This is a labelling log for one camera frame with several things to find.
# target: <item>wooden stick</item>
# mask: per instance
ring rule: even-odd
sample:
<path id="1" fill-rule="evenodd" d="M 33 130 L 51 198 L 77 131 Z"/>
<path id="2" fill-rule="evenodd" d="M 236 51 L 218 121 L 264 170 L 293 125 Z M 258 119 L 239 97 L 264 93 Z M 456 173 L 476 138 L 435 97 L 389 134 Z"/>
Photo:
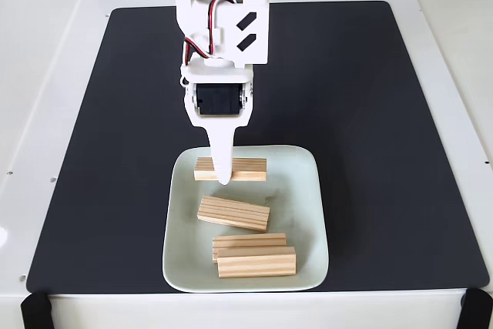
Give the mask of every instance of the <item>wooden stick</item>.
<path id="1" fill-rule="evenodd" d="M 294 247 L 244 247 L 217 252 L 219 277 L 280 277 L 296 274 Z"/>
<path id="2" fill-rule="evenodd" d="M 199 157 L 195 170 L 195 180 L 217 180 L 213 159 Z M 267 160 L 265 158 L 233 158 L 232 181 L 266 181 Z"/>
<path id="3" fill-rule="evenodd" d="M 209 223 L 265 231 L 269 220 L 269 207 L 203 196 L 197 217 Z"/>
<path id="4" fill-rule="evenodd" d="M 285 233 L 226 235 L 213 238 L 213 262 L 217 262 L 217 252 L 225 248 L 285 246 Z"/>

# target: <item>black work surface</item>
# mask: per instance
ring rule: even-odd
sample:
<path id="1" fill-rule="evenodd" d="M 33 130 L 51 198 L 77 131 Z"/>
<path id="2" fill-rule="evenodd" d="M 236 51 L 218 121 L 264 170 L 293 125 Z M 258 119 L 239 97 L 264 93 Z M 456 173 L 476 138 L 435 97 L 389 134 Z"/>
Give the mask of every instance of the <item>black work surface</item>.
<path id="1" fill-rule="evenodd" d="M 318 291 L 482 287 L 461 195 L 390 7 L 274 4 L 235 145 L 317 161 L 329 243 Z M 174 8 L 112 13 L 39 239 L 28 289 L 175 293 L 163 278 L 173 164 L 207 146 L 183 107 Z"/>

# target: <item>white platform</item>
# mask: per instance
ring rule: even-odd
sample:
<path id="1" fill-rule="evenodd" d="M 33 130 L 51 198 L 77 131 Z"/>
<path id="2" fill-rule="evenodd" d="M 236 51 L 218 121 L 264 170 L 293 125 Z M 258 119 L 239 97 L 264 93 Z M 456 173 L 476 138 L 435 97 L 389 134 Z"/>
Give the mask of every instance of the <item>white platform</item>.
<path id="1" fill-rule="evenodd" d="M 488 158 L 417 0 L 385 1 L 394 12 L 491 271 L 493 173 L 485 165 Z M 107 15 L 114 8 L 172 4 L 173 0 L 79 0 L 77 3 L 59 53 L 46 76 L 35 114 L 9 167 L 13 174 L 5 176 L 0 190 L 0 227 L 8 232 L 6 244 L 0 248 L 0 294 L 4 296 L 0 298 L 0 322 L 6 327 L 22 327 L 18 303 L 27 292 L 19 277 L 29 270 L 55 185 L 50 179 L 58 176 L 61 168 Z M 80 328 L 162 327 L 164 324 L 226 327 L 228 319 L 240 314 L 242 320 L 236 321 L 237 327 L 251 327 L 259 322 L 260 326 L 281 323 L 299 327 L 306 325 L 309 317 L 311 327 L 452 328 L 457 323 L 460 295 L 461 290 L 276 294 L 275 300 L 274 296 L 262 294 L 57 297 L 53 300 L 53 310 L 55 324 Z M 224 321 L 203 320 L 217 318 L 220 313 Z"/>

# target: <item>cable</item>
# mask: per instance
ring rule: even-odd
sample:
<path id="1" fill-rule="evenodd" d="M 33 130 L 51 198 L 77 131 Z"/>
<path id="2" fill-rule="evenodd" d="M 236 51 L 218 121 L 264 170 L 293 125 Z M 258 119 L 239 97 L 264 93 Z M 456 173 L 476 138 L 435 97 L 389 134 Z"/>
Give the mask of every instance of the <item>cable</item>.
<path id="1" fill-rule="evenodd" d="M 212 0 L 209 3 L 209 9 L 207 12 L 207 27 L 209 29 L 209 51 L 206 52 L 200 45 L 190 37 L 185 37 L 183 44 L 183 64 L 188 65 L 191 55 L 196 52 L 204 59 L 218 58 L 215 54 L 215 45 L 213 41 L 213 30 L 215 25 L 216 7 L 221 0 Z M 236 3 L 236 0 L 226 0 L 230 3 Z"/>
<path id="2" fill-rule="evenodd" d="M 216 7 L 221 0 L 212 0 L 209 3 L 209 11 L 207 15 L 207 27 L 209 28 L 209 53 L 211 55 L 214 54 L 214 41 L 213 41 L 213 30 L 216 18 Z M 236 3 L 236 0 L 227 0 L 230 3 Z"/>

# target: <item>plate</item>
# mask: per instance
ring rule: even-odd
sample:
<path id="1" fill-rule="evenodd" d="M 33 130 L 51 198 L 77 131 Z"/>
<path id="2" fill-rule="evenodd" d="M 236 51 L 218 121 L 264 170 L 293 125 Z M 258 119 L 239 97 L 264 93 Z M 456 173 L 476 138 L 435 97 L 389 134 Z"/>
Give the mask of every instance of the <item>plate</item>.
<path id="1" fill-rule="evenodd" d="M 188 149 L 176 160 L 164 237 L 164 278 L 177 290 L 190 293 L 290 291 L 318 286 L 327 275 L 329 253 L 314 157 L 298 146 L 234 147 L 233 155 L 267 158 L 267 181 L 232 181 L 225 186 L 217 181 L 195 181 L 197 158 L 210 156 L 209 147 Z M 267 232 L 286 234 L 287 245 L 297 254 L 297 274 L 219 279 L 212 260 L 213 237 L 258 232 L 198 220 L 202 196 L 270 207 Z"/>

